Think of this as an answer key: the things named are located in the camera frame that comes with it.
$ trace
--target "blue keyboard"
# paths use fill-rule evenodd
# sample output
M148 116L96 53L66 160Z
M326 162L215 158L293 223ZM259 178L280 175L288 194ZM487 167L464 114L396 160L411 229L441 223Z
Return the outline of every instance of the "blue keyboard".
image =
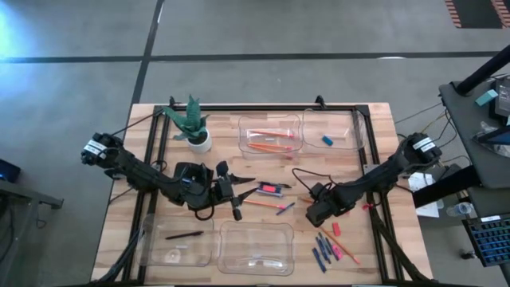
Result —
M510 262L510 214L462 220L484 267Z

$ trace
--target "gray floor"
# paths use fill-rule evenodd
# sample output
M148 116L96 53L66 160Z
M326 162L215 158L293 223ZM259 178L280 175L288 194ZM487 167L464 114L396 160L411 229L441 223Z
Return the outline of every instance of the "gray floor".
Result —
M0 57L139 56L154 8L155 0L0 0ZM153 54L483 51L503 48L509 33L455 29L442 0L167 0ZM151 63L140 102L189 93L205 103L311 102L320 94L331 102L389 102L399 120L438 103L438 85L486 60ZM22 167L21 184L65 198L62 210L41 208L48 225L34 223L13 285L88 281L112 183L79 154L93 132L125 124L138 72L139 63L0 64L0 158ZM397 129L419 131L441 111ZM444 124L428 133L438 136ZM448 128L441 142L452 136ZM459 140L443 152L444 159L464 153ZM436 279L504 285L498 268L457 257L469 248L462 228L422 231Z

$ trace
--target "plastic bin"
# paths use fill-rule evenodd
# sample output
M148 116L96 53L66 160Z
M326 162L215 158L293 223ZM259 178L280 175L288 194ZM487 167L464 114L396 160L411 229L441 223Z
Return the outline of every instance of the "plastic bin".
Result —
M287 223L225 222L220 235L223 273L288 276L294 271L294 230Z
M169 236L203 231L197 236L167 240ZM214 249L214 222L194 217L154 216L142 223L137 246L140 265L206 266Z
M242 116L239 149L245 159L294 159L303 146L298 115Z
M360 112L324 112L306 109L303 112L305 152L328 153L353 151L365 146L366 125ZM327 145L323 136L333 144Z

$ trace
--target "potted plant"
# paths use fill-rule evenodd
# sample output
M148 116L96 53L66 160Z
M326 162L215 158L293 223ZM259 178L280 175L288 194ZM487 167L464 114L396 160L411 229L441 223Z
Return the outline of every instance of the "potted plant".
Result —
M169 107L163 108L163 111L182 132L180 135L174 136L174 140L186 140L191 151L196 153L204 153L210 150L213 140L206 128L206 120L209 115L200 117L199 99L194 100L190 95L190 102L186 106L186 116Z

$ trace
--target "white plant pot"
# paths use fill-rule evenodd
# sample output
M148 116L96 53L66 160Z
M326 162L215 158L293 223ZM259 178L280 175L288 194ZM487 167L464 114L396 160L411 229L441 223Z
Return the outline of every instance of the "white plant pot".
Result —
M207 139L201 143L201 144L193 144L190 143L188 139L186 139L186 142L188 143L188 147L190 147L190 150L194 153L205 153L210 150L210 148L213 145L213 140L211 139L209 130L206 128L207 132Z

